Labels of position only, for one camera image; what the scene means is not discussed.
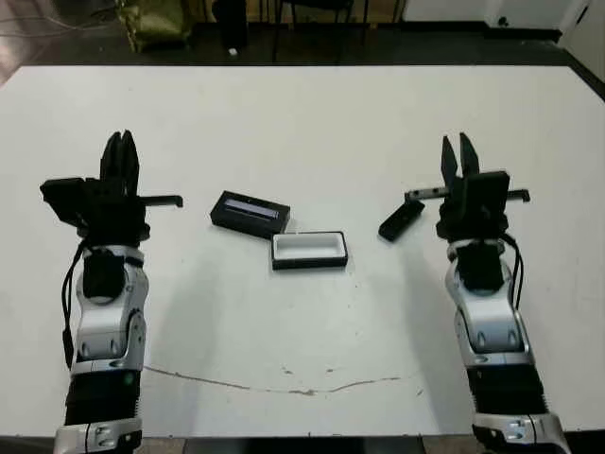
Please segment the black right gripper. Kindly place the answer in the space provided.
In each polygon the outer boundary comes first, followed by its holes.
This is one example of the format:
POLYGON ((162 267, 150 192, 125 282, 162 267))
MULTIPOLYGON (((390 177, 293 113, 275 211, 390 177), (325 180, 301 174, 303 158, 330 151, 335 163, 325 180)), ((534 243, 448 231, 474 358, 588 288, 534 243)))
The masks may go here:
POLYGON ((457 177, 458 161, 449 138, 441 147, 443 187, 413 189, 405 201, 442 199, 438 237, 447 241, 499 238, 509 227, 505 210, 508 201, 529 202, 529 191, 509 189, 508 174, 478 174, 479 161, 466 133, 459 134, 462 178, 457 177))

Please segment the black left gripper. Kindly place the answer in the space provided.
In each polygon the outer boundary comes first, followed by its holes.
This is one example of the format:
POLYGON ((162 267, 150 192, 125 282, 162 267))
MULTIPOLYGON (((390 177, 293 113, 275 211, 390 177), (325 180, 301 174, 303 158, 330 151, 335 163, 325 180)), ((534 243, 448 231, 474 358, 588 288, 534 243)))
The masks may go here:
POLYGON ((131 132, 125 130, 121 139, 116 131, 100 160, 100 180, 86 179, 81 185, 76 223, 80 237, 90 244, 140 244, 150 237, 148 207, 183 208, 180 195, 138 196, 139 169, 131 132))

